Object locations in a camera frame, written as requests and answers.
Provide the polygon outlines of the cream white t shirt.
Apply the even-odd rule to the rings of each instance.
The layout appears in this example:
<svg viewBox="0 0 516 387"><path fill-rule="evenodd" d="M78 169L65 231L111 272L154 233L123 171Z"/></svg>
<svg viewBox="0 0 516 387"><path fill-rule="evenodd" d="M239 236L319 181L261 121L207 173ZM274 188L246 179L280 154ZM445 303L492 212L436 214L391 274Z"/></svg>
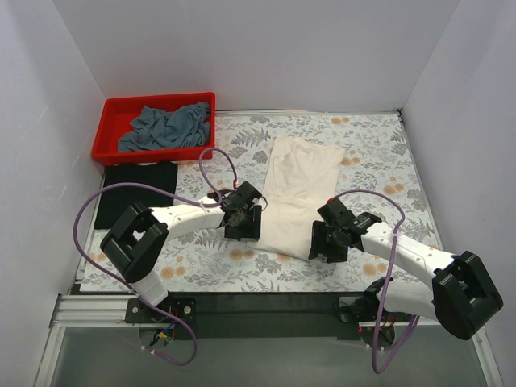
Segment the cream white t shirt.
<svg viewBox="0 0 516 387"><path fill-rule="evenodd" d="M248 245L301 260L309 257L317 209L335 193L345 151L278 136L273 145L262 194L260 239Z"/></svg>

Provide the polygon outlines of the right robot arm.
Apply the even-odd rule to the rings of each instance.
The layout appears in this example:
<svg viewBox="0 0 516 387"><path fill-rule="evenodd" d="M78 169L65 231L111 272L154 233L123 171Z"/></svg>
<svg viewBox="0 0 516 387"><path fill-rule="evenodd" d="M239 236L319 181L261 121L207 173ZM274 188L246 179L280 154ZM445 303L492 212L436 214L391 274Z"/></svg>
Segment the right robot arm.
<svg viewBox="0 0 516 387"><path fill-rule="evenodd" d="M404 235L369 212L354 215L338 198L318 209L312 226L309 258L347 261L349 249L393 260L422 287L385 277L344 308L360 318L383 320L403 313L432 319L458 339L471 339L502 307L503 300L481 258L430 248Z"/></svg>

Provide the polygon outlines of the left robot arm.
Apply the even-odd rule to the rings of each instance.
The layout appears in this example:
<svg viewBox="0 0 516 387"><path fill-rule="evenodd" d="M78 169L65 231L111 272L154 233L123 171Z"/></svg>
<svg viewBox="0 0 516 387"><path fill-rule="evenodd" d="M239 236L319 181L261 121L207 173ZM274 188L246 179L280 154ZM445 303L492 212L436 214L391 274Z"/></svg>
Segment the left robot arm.
<svg viewBox="0 0 516 387"><path fill-rule="evenodd" d="M196 202L167 207L129 206L107 232L100 248L131 289L143 297L144 313L156 323L172 311L168 290L155 270L163 246L189 233L224 229L233 240L260 239L263 197L250 183L211 193Z"/></svg>

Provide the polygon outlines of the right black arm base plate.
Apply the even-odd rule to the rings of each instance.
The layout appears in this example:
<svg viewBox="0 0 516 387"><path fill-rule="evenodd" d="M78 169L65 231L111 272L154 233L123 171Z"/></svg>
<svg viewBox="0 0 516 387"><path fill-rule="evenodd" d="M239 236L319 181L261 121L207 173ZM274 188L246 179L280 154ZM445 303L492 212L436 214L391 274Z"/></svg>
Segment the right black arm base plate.
<svg viewBox="0 0 516 387"><path fill-rule="evenodd" d="M367 301L362 297L340 297L331 308L335 316L342 322L374 323L377 318L377 303ZM410 314L383 310L380 322L381 325L388 325L392 322L407 323L411 318Z"/></svg>

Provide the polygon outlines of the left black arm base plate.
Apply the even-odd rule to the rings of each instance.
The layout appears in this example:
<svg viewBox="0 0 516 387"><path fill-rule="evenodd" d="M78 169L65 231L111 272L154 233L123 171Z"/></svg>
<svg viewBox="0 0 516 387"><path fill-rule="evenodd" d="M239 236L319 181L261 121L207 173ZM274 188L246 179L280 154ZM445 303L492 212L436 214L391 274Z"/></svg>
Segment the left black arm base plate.
<svg viewBox="0 0 516 387"><path fill-rule="evenodd" d="M156 306L168 314L172 314L185 323L193 323L196 317L197 303L194 298L168 297ZM171 319L162 313L146 306L138 298L132 298L127 303L125 323L166 323Z"/></svg>

